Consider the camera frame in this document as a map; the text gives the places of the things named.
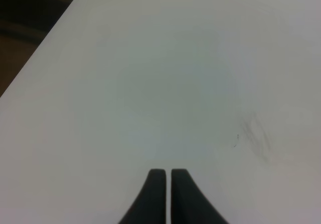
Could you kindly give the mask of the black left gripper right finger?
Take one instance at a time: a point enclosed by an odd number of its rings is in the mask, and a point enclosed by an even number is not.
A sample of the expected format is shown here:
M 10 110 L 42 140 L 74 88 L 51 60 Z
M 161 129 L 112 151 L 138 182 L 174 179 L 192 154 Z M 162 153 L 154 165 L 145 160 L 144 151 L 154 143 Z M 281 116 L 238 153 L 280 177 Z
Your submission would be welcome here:
M 186 169 L 171 171 L 171 223 L 227 223 Z

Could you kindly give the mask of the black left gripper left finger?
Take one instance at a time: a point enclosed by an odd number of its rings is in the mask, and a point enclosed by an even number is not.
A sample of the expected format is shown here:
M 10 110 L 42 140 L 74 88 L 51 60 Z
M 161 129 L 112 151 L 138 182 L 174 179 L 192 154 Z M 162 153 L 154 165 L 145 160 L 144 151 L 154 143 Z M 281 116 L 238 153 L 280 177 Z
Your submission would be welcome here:
M 151 169 L 135 201 L 120 223 L 166 223 L 167 178 L 163 169 Z

